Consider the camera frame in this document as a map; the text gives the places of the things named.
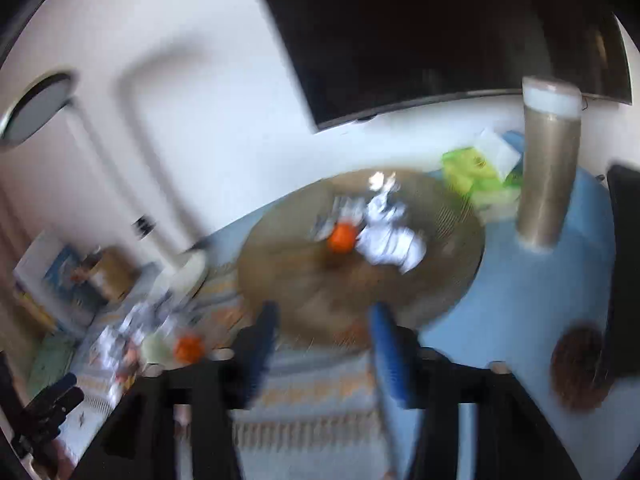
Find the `white paper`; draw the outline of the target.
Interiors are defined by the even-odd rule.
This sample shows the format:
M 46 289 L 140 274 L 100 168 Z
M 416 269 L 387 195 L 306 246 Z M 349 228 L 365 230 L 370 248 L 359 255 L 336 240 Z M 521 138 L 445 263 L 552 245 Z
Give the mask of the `white paper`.
M 390 264 L 400 273 L 408 273 L 423 260 L 426 241 L 406 226 L 408 206 L 397 197 L 399 190 L 397 174 L 371 174 L 363 193 L 334 197 L 330 211 L 312 228 L 312 238 L 326 243 L 337 222 L 352 223 L 358 228 L 352 252 L 358 252 L 372 266 Z

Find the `paper pile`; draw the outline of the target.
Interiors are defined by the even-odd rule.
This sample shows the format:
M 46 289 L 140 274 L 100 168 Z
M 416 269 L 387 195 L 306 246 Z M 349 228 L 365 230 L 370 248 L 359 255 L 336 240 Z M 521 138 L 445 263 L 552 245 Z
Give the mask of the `paper pile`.
M 171 311 L 171 293 L 157 300 L 126 306 L 124 316 L 104 327 L 91 347 L 93 363 L 116 382 L 135 378 L 148 365 L 171 367 L 175 358 L 169 330 L 163 327 Z

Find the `patterned blue table mat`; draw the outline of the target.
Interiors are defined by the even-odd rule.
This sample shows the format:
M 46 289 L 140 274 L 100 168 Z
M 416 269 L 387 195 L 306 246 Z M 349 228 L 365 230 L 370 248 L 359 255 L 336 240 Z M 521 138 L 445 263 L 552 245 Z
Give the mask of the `patterned blue table mat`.
M 248 321 L 233 263 L 216 266 L 195 297 L 196 319 L 226 346 Z M 72 369 L 86 400 L 63 425 L 62 440 L 77 462 L 87 451 L 122 388 L 89 366 L 91 344 L 127 310 L 109 308 L 93 323 L 90 342 Z M 371 352 L 294 350 L 283 342 L 249 411 L 230 414 L 244 479 L 397 479 L 398 453 Z M 190 406 L 175 409 L 177 479 L 193 479 Z

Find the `tall beige cylinder bottle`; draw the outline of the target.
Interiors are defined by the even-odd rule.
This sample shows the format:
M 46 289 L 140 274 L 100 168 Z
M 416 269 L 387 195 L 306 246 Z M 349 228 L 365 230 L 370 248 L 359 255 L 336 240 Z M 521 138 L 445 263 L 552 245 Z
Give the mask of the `tall beige cylinder bottle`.
M 564 226 L 577 172 L 582 92 L 568 82 L 522 79 L 525 119 L 523 181 L 516 217 L 521 242 L 546 252 Z

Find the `orange ball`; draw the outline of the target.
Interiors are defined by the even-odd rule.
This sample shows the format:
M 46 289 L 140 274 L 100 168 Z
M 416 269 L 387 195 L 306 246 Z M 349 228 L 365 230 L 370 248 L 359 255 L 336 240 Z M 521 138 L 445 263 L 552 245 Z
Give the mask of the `orange ball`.
M 349 254 L 355 249 L 357 237 L 356 226 L 349 222 L 337 222 L 326 244 L 334 254 Z

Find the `green snack packet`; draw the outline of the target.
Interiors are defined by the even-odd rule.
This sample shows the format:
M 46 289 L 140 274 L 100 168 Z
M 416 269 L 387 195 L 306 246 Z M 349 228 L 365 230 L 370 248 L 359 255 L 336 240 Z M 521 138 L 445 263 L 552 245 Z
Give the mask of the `green snack packet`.
M 442 176 L 454 192 L 478 211 L 500 206 L 516 206 L 521 197 L 520 158 L 510 162 L 502 174 L 476 148 L 459 148 L 442 155 Z

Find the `round brown coaster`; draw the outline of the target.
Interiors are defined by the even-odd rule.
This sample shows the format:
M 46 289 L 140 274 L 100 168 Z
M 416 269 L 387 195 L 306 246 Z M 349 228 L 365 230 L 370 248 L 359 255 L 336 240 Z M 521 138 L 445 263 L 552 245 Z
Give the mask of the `round brown coaster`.
M 571 327 L 556 343 L 551 387 L 567 411 L 592 412 L 610 393 L 614 378 L 602 366 L 602 350 L 602 334 L 590 325 Z

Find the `cardboard pen holder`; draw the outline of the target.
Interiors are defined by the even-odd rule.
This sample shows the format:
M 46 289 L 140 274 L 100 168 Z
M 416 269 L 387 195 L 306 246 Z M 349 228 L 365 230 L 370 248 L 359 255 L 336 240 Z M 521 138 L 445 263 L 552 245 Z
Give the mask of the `cardboard pen holder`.
M 137 277 L 136 269 L 116 247 L 103 249 L 89 270 L 89 282 L 107 301 L 124 299 Z

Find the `woven golden basket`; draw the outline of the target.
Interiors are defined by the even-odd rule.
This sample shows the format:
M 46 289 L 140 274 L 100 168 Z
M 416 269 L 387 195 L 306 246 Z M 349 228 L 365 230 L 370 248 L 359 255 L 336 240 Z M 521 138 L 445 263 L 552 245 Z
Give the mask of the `woven golden basket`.
M 245 307 L 257 314 L 264 302 L 275 302 L 280 334 L 289 344 L 365 347 L 372 304 L 386 302 L 401 324 L 421 328 L 471 287 L 485 248 L 485 229 L 473 207 L 424 172 L 382 173 L 395 176 L 397 198 L 408 207 L 402 224 L 426 244 L 424 258 L 407 273 L 394 264 L 367 262 L 358 252 L 336 254 L 320 236 L 337 198 L 373 197 L 371 168 L 288 194 L 248 234 L 236 260 Z

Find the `white desk lamp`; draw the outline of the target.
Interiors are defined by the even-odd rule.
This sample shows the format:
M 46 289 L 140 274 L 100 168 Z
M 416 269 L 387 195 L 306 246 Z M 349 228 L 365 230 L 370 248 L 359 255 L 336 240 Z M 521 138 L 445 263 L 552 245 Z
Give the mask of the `white desk lamp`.
M 94 173 L 111 195 L 118 214 L 130 225 L 142 254 L 156 264 L 160 286 L 178 301 L 192 298 L 208 275 L 203 249 L 177 252 L 138 204 L 131 186 L 108 156 L 96 129 L 76 96 L 77 75 L 52 70 L 33 80 L 1 114 L 1 149 L 6 152 L 25 143 L 61 112 L 69 112 L 79 126 L 72 129 L 75 144 L 87 157 Z

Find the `black monitor screen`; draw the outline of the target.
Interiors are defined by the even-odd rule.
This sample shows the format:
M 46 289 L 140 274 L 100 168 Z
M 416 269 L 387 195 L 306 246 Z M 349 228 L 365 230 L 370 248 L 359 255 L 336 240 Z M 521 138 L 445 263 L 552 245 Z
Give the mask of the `black monitor screen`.
M 312 120 L 326 130 L 526 76 L 630 103 L 620 26 L 603 0 L 265 0 Z

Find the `row of standing books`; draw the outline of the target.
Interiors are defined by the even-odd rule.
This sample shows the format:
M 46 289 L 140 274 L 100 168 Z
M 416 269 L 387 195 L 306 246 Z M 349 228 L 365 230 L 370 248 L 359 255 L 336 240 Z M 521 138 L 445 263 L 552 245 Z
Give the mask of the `row of standing books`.
M 88 282 L 75 278 L 78 251 L 51 231 L 42 231 L 14 268 L 17 283 L 75 339 L 85 337 L 104 299 Z

